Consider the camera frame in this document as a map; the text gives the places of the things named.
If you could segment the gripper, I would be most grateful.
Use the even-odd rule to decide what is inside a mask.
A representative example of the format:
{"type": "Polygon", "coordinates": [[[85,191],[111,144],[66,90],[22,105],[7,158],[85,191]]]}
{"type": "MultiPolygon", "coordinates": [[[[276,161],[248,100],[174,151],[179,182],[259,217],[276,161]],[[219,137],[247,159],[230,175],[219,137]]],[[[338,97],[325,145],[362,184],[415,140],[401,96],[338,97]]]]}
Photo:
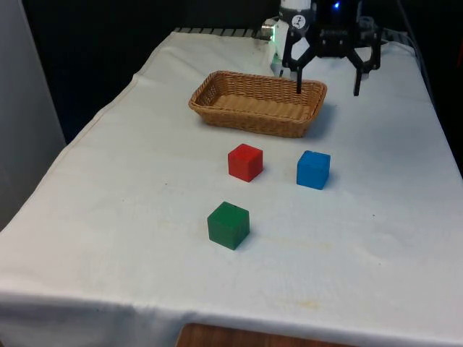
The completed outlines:
{"type": "Polygon", "coordinates": [[[358,1],[314,1],[313,23],[311,24],[310,46],[298,58],[292,57],[293,45],[305,38],[297,29],[290,27],[282,59],[283,67],[289,68],[297,76],[297,94],[302,91],[302,71],[317,56],[319,58],[347,57],[356,69],[354,96],[360,93],[362,76],[381,67],[382,28],[372,17],[361,16],[357,20],[358,1]],[[370,58],[363,61],[357,54],[357,47],[371,49],[370,58]]]}

